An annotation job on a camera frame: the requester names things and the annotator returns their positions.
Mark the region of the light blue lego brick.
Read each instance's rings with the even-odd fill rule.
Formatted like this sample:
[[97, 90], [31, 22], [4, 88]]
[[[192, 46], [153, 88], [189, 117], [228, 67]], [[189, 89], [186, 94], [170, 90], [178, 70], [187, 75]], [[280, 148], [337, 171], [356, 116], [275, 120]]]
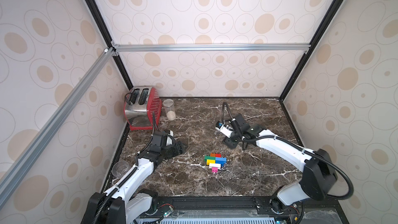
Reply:
[[221, 158], [216, 157], [215, 162], [218, 163], [218, 164], [226, 163], [227, 159], [226, 158], [222, 158], [222, 157]]

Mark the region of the green lego brick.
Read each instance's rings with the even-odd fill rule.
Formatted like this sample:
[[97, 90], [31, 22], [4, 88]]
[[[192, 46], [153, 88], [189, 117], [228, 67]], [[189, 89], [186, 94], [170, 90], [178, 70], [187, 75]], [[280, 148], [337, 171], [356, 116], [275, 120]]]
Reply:
[[205, 158], [204, 158], [204, 160], [205, 161], [207, 161], [207, 160], [214, 160], [215, 161], [215, 157], [211, 157], [211, 156], [205, 156]]

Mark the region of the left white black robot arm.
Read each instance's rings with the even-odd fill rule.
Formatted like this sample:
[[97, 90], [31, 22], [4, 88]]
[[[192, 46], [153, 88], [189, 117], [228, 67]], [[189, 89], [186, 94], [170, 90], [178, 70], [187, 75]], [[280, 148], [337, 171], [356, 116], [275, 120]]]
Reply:
[[136, 156], [136, 163], [104, 193], [89, 199], [83, 224], [132, 224], [141, 214], [158, 211], [158, 194], [137, 189], [164, 160], [184, 153], [186, 146], [175, 140], [171, 130], [154, 131], [145, 149]]

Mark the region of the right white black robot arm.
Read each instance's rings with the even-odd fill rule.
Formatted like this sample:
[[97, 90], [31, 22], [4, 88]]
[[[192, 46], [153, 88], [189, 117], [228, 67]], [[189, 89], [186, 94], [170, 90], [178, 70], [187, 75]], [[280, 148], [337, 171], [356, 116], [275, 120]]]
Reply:
[[[300, 180], [280, 187], [273, 194], [271, 205], [275, 211], [307, 199], [347, 200], [353, 196], [354, 186], [351, 179], [332, 163], [327, 151], [314, 151], [291, 143], [258, 124], [250, 125], [240, 114], [217, 122], [215, 127], [225, 136], [223, 143], [229, 148], [236, 148], [238, 143], [252, 144], [286, 160], [302, 173]], [[347, 193], [342, 196], [329, 193], [338, 177], [342, 177], [348, 186]]]

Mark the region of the yellow lego brick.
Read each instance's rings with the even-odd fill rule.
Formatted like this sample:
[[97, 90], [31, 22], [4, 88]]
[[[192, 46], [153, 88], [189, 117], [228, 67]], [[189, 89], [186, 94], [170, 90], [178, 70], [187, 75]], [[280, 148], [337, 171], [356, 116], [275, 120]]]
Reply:
[[214, 163], [216, 163], [215, 160], [211, 160], [211, 159], [206, 160], [207, 165], [214, 164]]

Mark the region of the white lego brick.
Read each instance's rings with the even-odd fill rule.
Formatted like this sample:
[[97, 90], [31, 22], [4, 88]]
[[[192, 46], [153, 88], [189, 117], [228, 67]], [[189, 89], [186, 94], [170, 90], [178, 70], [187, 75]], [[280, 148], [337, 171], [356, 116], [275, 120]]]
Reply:
[[219, 168], [219, 169], [220, 169], [220, 168], [221, 168], [221, 164], [218, 164], [218, 163], [210, 163], [210, 164], [209, 164], [209, 167], [210, 167], [210, 168]]

